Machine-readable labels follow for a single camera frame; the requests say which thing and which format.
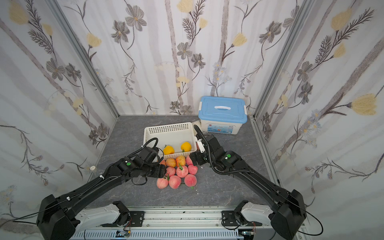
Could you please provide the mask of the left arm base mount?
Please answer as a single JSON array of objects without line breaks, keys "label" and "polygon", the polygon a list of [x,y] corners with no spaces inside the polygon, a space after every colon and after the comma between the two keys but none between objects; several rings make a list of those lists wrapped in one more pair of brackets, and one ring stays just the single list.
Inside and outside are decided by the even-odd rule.
[{"label": "left arm base mount", "polygon": [[111,224],[103,224],[102,227],[142,227],[145,219],[145,211],[129,211]]}]

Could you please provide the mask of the yellow peach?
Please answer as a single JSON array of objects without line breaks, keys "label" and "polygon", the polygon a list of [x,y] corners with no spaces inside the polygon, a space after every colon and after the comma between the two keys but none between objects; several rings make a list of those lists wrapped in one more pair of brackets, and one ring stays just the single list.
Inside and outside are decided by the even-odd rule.
[{"label": "yellow peach", "polygon": [[192,150],[192,145],[189,142],[184,142],[181,145],[181,150],[183,153],[190,152]]}]

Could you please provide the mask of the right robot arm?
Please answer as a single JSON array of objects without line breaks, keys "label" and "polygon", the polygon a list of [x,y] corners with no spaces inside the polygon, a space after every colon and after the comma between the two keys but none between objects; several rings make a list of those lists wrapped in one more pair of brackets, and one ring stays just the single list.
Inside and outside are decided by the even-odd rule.
[{"label": "right robot arm", "polygon": [[209,164],[219,175],[232,176],[244,183],[253,192],[263,198],[272,213],[268,215],[273,229],[282,238],[292,240],[307,218],[304,199],[296,190],[291,192],[272,183],[233,151],[225,151],[218,140],[209,135],[195,136],[199,149],[191,154],[195,165]]}]

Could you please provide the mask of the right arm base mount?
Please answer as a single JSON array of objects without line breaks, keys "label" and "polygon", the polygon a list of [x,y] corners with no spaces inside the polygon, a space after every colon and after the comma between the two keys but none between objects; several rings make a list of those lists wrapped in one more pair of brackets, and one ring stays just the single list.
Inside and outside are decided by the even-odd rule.
[{"label": "right arm base mount", "polygon": [[240,214],[235,211],[221,211],[221,217],[222,226],[229,230],[235,230],[237,228],[245,227],[261,227],[263,225],[258,222],[249,222],[245,220],[245,218],[240,217]]}]

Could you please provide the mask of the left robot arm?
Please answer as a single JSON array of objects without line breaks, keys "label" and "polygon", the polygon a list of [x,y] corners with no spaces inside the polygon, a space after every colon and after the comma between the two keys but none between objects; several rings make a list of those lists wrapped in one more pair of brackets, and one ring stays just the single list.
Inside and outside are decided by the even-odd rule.
[{"label": "left robot arm", "polygon": [[37,227],[45,240],[68,240],[80,226],[76,216],[96,199],[134,178],[162,178],[164,153],[157,147],[140,150],[110,164],[97,178],[59,197],[49,195],[40,204]]}]

